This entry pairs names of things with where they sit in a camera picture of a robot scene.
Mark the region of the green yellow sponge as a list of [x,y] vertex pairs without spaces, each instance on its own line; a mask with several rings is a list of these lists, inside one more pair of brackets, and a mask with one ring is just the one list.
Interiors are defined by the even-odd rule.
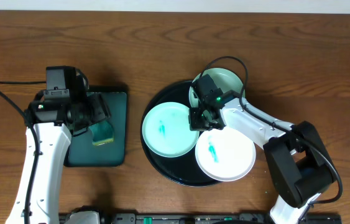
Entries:
[[108,121],[102,121],[89,127],[92,132],[92,144],[100,146],[114,141],[114,128]]

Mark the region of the light green plate top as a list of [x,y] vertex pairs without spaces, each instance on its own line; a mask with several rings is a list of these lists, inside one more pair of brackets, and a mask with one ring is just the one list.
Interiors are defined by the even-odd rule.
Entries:
[[[203,76],[209,75],[214,81],[215,85],[222,90],[223,93],[228,91],[235,91],[237,94],[240,94],[243,83],[241,79],[232,71],[225,68],[209,68],[207,69]],[[195,91],[190,87],[188,92],[188,99],[192,108],[199,107],[199,101],[195,96]],[[226,104],[226,99],[221,99],[221,103],[218,103],[218,106],[224,107]]]

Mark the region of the light green plate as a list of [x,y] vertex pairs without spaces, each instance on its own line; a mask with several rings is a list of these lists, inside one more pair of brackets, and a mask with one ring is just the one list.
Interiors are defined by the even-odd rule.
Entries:
[[142,137],[149,149],[162,157],[180,157],[196,144],[199,131],[192,131],[189,107],[165,102],[153,107],[142,122]]
[[[237,94],[240,94],[243,83],[241,79],[232,71],[225,68],[209,68],[207,69],[203,76],[209,75],[214,81],[215,85],[222,90],[223,93],[228,91],[235,91]],[[195,91],[190,87],[188,92],[188,99],[192,108],[199,107],[199,101],[195,96]],[[221,99],[221,103],[218,103],[218,106],[224,107],[226,104],[226,99]]]

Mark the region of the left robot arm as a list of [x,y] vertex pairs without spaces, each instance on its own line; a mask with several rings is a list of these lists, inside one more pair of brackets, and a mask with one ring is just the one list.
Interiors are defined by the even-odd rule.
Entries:
[[6,220],[10,223],[59,223],[58,199],[62,170],[75,117],[90,112],[87,128],[109,117],[109,109],[99,93],[70,101],[65,98],[34,100],[25,111],[31,123],[26,130],[27,150],[15,204]]

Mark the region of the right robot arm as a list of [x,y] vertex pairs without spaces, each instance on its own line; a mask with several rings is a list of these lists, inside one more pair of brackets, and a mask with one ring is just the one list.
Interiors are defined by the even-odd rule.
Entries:
[[205,134],[229,130],[233,136],[221,147],[264,150],[272,183],[279,196],[269,212],[272,223],[301,223],[316,204],[333,203],[342,196],[343,183],[316,128],[281,121],[252,106],[240,93],[220,88],[193,88],[198,106],[190,112],[192,129]]

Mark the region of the black rectangular water tray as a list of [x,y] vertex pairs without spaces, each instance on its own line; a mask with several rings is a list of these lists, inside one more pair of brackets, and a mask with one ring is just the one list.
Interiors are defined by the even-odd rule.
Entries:
[[93,129],[81,129],[74,133],[64,165],[67,167],[115,167],[124,161],[127,124],[127,86],[92,85],[88,94],[100,93],[107,103],[111,116],[103,124],[110,124],[113,140],[100,145],[93,144]]

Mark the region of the round black tray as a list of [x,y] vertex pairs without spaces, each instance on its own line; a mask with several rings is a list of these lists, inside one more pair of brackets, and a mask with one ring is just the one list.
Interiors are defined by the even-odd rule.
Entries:
[[[182,81],[165,87],[156,94],[148,104],[144,111],[142,122],[147,113],[155,106],[165,102],[181,103],[187,107],[191,107],[188,92],[190,89],[190,81]],[[181,184],[192,187],[209,186],[219,183],[220,181],[208,177],[199,167],[195,157],[195,146],[186,154],[180,157],[162,157],[152,152],[142,137],[142,122],[140,127],[141,142],[144,152],[155,167],[166,178]]]

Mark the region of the white plate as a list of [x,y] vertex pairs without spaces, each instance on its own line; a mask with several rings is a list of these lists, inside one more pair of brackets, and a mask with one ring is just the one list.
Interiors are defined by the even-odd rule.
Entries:
[[253,168],[256,148],[249,138],[235,129],[204,131],[195,146],[200,169],[214,180],[232,182]]

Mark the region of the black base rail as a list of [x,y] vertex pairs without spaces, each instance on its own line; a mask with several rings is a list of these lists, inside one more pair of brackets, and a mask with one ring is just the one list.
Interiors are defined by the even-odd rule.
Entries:
[[[235,215],[137,215],[134,213],[117,213],[103,215],[101,223],[108,224],[211,224],[211,223],[274,223],[269,215],[263,213],[240,213]],[[301,223],[342,224],[340,215],[308,215]]]

